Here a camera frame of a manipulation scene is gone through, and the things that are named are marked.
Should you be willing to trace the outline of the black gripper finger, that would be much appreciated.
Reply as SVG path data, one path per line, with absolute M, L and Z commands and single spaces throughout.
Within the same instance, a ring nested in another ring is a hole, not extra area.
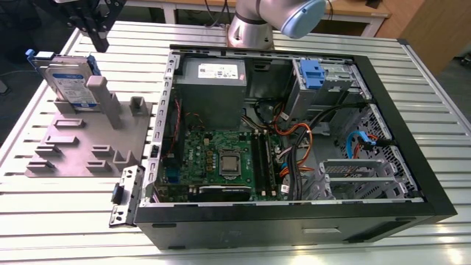
M 125 6 L 123 5 L 106 5 L 103 7 L 109 8 L 107 12 L 101 12 L 101 20 L 99 20 L 99 39 L 101 39 L 101 45 L 102 47 L 99 48 L 101 52 L 106 52 L 110 46 L 109 43 L 109 32 L 113 29 L 113 26 L 118 20 L 118 17 L 123 11 Z
M 86 33 L 93 41 L 97 51 L 101 51 L 101 37 L 98 24 L 90 8 L 70 8 L 70 19 L 82 33 Z

